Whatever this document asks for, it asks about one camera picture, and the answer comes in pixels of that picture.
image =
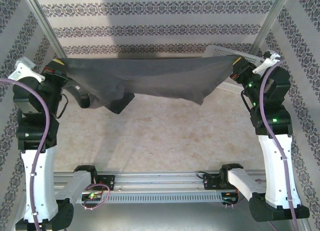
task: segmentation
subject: patterned wallpaper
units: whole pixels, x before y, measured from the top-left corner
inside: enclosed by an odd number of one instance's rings
[[[320,0],[287,0],[261,49],[285,59],[291,89],[292,160],[301,201],[310,209],[311,230],[320,230]]]
[[[55,52],[24,0],[0,0],[0,77],[28,57],[40,71]],[[16,139],[18,108],[11,85],[0,84],[0,230],[11,231],[24,188],[24,167]]]
[[[69,57],[247,52],[275,0],[38,0]]]

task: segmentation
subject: black mounting bracket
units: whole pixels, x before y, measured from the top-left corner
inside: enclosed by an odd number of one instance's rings
[[[224,164],[219,170],[219,174],[205,173],[203,174],[203,185],[205,190],[236,190],[228,181],[228,170],[231,169],[243,169],[238,163]]]
[[[58,213],[51,219],[44,219],[41,225],[42,231],[59,231],[68,228],[74,217],[74,206],[70,203],[70,199],[57,200]],[[33,222],[28,222],[23,218],[15,224],[16,231],[36,231]]]
[[[115,186],[115,176],[114,175],[98,175],[98,180],[100,183],[103,183],[105,185],[108,185],[110,188],[110,191],[114,190]]]
[[[253,219],[256,222],[276,221],[276,220],[291,220],[291,210],[283,209],[282,206],[274,208],[266,203],[265,193],[252,194],[249,200],[249,209]],[[298,205],[295,209],[297,219],[307,219],[310,217],[309,208],[303,205]]]

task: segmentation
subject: cable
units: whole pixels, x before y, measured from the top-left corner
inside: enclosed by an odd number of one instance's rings
[[[65,102],[65,104],[64,104],[64,106],[63,106],[63,109],[62,109],[61,113],[59,114],[58,117],[56,117],[57,120],[62,117],[62,115],[63,115],[64,112],[66,111],[67,105],[68,105],[68,103],[69,103],[69,99],[68,99],[67,95],[65,95],[65,94],[63,93],[63,94],[61,94],[61,96],[65,97],[66,102]]]
[[[270,76],[270,74],[272,73],[272,71],[276,67],[278,67],[279,65],[283,64],[284,62],[285,62],[284,59],[279,61],[279,62],[277,62],[271,68],[269,68],[269,70],[266,72],[266,74],[265,74],[265,76],[264,76],[264,78],[262,80],[261,87],[260,87],[259,105],[260,105],[260,113],[261,113],[263,124],[266,127],[266,130],[269,132],[269,134],[273,138],[277,148],[279,149],[279,152],[280,152],[282,160],[283,160],[284,175],[285,175],[285,185],[286,185],[286,190],[287,190],[287,193],[288,193],[288,202],[289,202],[289,207],[290,207],[290,211],[291,211],[291,215],[292,215],[292,221],[293,221],[294,229],[296,231],[299,231],[297,217],[296,217],[296,213],[295,213],[295,209],[294,209],[294,204],[292,202],[292,193],[291,193],[291,186],[290,186],[290,176],[289,176],[289,166],[288,166],[287,156],[286,156],[286,154],[284,152],[284,149],[282,148],[279,140],[277,139],[276,135],[274,134],[274,132],[272,131],[271,127],[268,124],[268,121],[267,121],[267,118],[266,118],[266,114],[265,114],[265,107],[264,107],[264,91],[265,91],[265,87],[266,87],[266,83],[267,83],[268,77]]]
[[[87,207],[87,206],[86,206],[87,200],[84,201],[83,204],[81,203],[81,205],[82,205],[82,207],[84,207],[84,209],[86,209],[86,210],[94,210],[94,209],[96,209],[96,208],[99,208],[101,205],[103,205],[103,204],[109,199],[109,196],[110,196],[110,188],[109,188],[108,185],[106,185],[106,184],[104,184],[104,183],[90,184],[88,187],[85,188],[85,190],[91,189],[91,188],[93,188],[93,187],[98,187],[98,186],[102,186],[102,187],[105,187],[105,188],[108,189],[108,195],[107,195],[107,197],[106,197],[102,202],[98,203],[98,204],[97,204],[96,206],[94,206],[94,207]]]
[[[22,82],[15,81],[15,80],[12,80],[12,79],[9,79],[9,78],[0,78],[0,83],[9,83],[9,84],[17,85],[17,86],[27,90],[32,95],[34,95],[37,100],[39,100],[39,102],[42,105],[43,110],[44,110],[44,114],[45,114],[44,132],[43,132],[43,135],[41,137],[40,144],[39,144],[39,146],[38,146],[38,148],[36,150],[35,156],[34,156],[32,168],[31,168],[31,173],[30,173],[30,186],[29,186],[30,206],[31,206],[32,214],[33,214],[34,226],[36,228],[36,231],[42,231],[40,226],[39,226],[39,222],[38,222],[38,218],[37,218],[38,212],[36,211],[36,204],[35,204],[34,183],[35,183],[35,172],[36,172],[38,158],[39,158],[40,152],[41,152],[41,150],[42,150],[42,148],[43,148],[43,146],[45,144],[46,137],[47,137],[48,132],[49,132],[49,126],[50,126],[49,109],[48,109],[48,106],[47,106],[46,102],[43,100],[43,98],[36,91],[34,91],[29,86],[23,84]]]
[[[274,229],[274,231],[280,231],[272,222],[268,222],[269,225]]]
[[[202,179],[202,180],[204,179],[204,177],[203,177],[203,176],[202,176],[202,177],[199,176],[200,173],[201,173],[201,174],[204,174],[204,175],[209,175],[209,176],[211,176],[211,177],[216,177],[216,176],[214,176],[214,175],[212,175],[212,174],[210,174],[210,173],[203,172],[203,171],[199,171],[199,172],[196,173],[196,175],[198,176],[198,178],[200,178],[200,179]]]
[[[249,113],[250,113],[250,108],[249,108],[249,105],[248,105],[248,103],[247,103],[247,101],[246,101],[246,99],[245,99],[245,97],[244,97],[244,93],[245,93],[245,91],[242,90],[241,93],[240,93],[240,95],[241,95],[242,101],[244,102],[244,105],[245,105],[246,109],[247,109],[247,110],[249,111]]]

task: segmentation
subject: white bracket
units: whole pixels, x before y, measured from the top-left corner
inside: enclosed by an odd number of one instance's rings
[[[233,168],[228,171],[228,181],[235,186],[249,201],[252,193],[264,194],[266,188],[258,184],[243,168]]]
[[[44,153],[40,153],[34,176],[34,202],[38,213],[37,219],[41,223],[44,219],[51,220],[58,212],[58,205],[55,198],[54,187],[54,160],[56,146],[48,148]],[[25,168],[26,185],[26,206],[24,220],[34,223],[34,216],[30,206],[30,177],[32,164],[37,150],[26,150],[21,154]]]
[[[87,186],[91,184],[91,174],[87,171],[77,171],[72,175],[72,180],[55,196],[56,200],[69,198],[70,203],[75,205]]]
[[[280,58],[281,56],[278,53],[276,53],[272,50],[268,50],[268,51],[271,53],[271,56],[266,58],[261,65],[259,65],[258,67],[256,67],[252,71],[254,74],[258,74],[258,75],[262,76],[262,75],[264,75],[267,68],[273,66],[274,64],[276,64],[280,61],[280,59],[278,59],[278,58]]]
[[[38,74],[32,69],[36,65],[31,62],[28,58],[22,57],[19,58],[14,65],[15,71],[9,75],[9,79],[19,81],[20,79],[26,78],[26,77],[34,77],[39,83],[45,80],[45,77],[41,74]]]
[[[282,206],[283,209],[289,209],[288,193],[286,187],[285,165],[275,141],[267,135],[259,135],[259,142],[263,151],[266,193],[265,201],[270,206],[277,208]],[[287,134],[276,135],[287,158],[290,187],[292,193],[293,207],[301,205],[300,198],[296,189],[294,172],[291,159],[292,137]]]

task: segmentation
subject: gray fabric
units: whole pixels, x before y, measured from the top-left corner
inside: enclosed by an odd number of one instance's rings
[[[67,75],[95,97],[91,108],[97,108],[121,99],[124,93],[185,99],[201,105],[232,73],[236,58],[60,60],[66,65]]]

